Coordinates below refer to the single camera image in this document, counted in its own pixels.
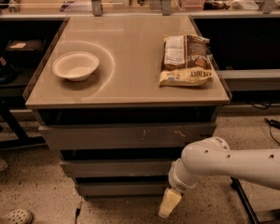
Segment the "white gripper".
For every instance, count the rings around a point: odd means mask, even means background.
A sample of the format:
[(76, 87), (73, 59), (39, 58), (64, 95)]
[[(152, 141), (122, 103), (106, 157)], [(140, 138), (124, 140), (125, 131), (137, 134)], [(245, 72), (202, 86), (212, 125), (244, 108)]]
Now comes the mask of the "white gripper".
[(166, 189), (163, 194), (159, 210), (159, 216), (163, 218), (170, 216), (180, 203), (182, 199), (180, 193), (193, 189), (200, 180), (196, 174), (186, 168), (181, 159), (172, 162), (168, 178), (172, 189)]

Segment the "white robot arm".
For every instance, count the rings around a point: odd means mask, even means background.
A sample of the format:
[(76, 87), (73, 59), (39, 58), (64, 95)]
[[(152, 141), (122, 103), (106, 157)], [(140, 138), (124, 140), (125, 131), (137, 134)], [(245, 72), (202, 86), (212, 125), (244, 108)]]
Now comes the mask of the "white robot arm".
[(168, 174), (170, 188), (164, 192), (159, 216), (167, 218), (182, 195), (209, 175), (225, 175), (280, 190), (280, 148), (232, 150), (220, 137), (186, 145)]

